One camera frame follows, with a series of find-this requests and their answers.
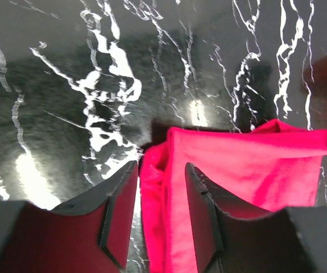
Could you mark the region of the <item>crimson red t-shirt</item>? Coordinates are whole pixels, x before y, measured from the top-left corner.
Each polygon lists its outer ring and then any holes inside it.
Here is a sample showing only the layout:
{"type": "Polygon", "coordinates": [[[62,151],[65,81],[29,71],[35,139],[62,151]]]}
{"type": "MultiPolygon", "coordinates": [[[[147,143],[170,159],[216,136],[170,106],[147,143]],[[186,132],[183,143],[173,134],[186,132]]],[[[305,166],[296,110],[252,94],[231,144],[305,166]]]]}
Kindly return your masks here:
{"type": "Polygon", "coordinates": [[[316,203],[327,129],[272,119],[249,133],[172,127],[140,168],[143,232],[151,272],[197,272],[185,173],[200,171],[211,190],[269,212],[316,203]]]}

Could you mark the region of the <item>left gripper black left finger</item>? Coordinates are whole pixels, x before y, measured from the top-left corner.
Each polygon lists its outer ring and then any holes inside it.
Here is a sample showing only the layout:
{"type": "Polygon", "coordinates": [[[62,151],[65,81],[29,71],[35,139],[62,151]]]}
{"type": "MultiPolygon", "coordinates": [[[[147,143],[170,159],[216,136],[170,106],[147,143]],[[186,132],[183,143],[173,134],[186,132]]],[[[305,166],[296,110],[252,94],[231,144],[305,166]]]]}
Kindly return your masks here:
{"type": "Polygon", "coordinates": [[[18,202],[0,250],[0,272],[124,272],[138,179],[135,161],[45,210],[18,202]]]}

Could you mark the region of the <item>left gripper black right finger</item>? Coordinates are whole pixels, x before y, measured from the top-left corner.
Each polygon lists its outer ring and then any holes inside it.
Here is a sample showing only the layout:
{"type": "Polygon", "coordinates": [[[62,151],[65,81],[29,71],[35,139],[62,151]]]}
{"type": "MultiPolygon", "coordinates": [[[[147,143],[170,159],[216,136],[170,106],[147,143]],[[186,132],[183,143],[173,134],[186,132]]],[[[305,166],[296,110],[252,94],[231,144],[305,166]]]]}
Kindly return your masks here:
{"type": "Polygon", "coordinates": [[[316,272],[288,209],[271,213],[185,166],[199,272],[316,272]]]}

